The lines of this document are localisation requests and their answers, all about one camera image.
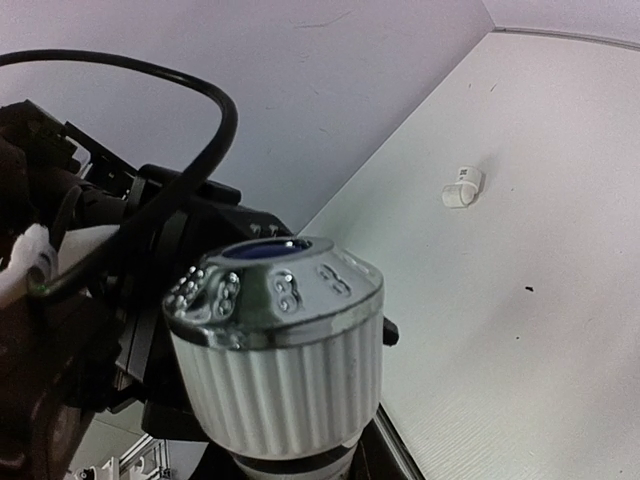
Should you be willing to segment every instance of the blue lens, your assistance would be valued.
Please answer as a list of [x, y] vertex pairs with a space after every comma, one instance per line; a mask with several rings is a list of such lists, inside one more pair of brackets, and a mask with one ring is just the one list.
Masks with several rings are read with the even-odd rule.
[[258, 260], [264, 258], [277, 258], [291, 255], [293, 253], [306, 250], [308, 245], [303, 242], [273, 242], [273, 243], [259, 243], [255, 245], [240, 245], [238, 247], [232, 247], [223, 255], [227, 258], [234, 258], [237, 260]]

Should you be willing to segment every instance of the black cable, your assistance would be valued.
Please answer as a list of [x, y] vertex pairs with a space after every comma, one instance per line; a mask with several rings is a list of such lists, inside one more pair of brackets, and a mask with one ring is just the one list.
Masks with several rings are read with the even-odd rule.
[[0, 67], [25, 62], [72, 61], [98, 63], [134, 70], [167, 80], [202, 93], [216, 102], [222, 119], [214, 137], [202, 152], [184, 170], [182, 175], [145, 205], [120, 229], [92, 253], [58, 277], [41, 282], [37, 272], [30, 271], [29, 296], [47, 302], [56, 302], [80, 290], [89, 279], [103, 270], [107, 264], [121, 258], [137, 240], [150, 234], [196, 190], [220, 164], [229, 150], [238, 124], [238, 113], [229, 96], [215, 85], [204, 80], [152, 63], [107, 53], [81, 50], [29, 50], [0, 55]]
[[64, 235], [67, 233], [67, 228], [69, 228], [69, 224], [73, 219], [73, 213], [80, 195], [82, 195], [82, 188], [78, 185], [74, 186], [64, 196], [60, 208], [58, 208], [58, 213], [53, 221], [53, 225], [51, 225], [51, 232], [49, 234], [49, 243], [56, 249], [56, 252], [60, 250]]

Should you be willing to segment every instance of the white wall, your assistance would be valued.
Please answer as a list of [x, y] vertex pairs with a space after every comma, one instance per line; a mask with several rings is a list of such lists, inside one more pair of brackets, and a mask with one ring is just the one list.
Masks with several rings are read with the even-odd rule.
[[[217, 83], [240, 126], [217, 180], [299, 229], [493, 27], [481, 0], [5, 2], [0, 51], [127, 54]], [[182, 169], [212, 133], [195, 94], [106, 67], [0, 71], [140, 166]]]
[[551, 30], [640, 43], [637, 0], [484, 0], [498, 27]]

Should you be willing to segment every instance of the white ribbed eyepiece cover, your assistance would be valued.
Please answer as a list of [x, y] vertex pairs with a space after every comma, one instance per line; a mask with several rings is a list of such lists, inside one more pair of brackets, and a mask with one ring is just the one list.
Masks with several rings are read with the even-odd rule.
[[380, 403], [383, 315], [305, 346], [232, 351], [172, 334], [194, 413], [231, 452], [307, 457], [359, 435]]

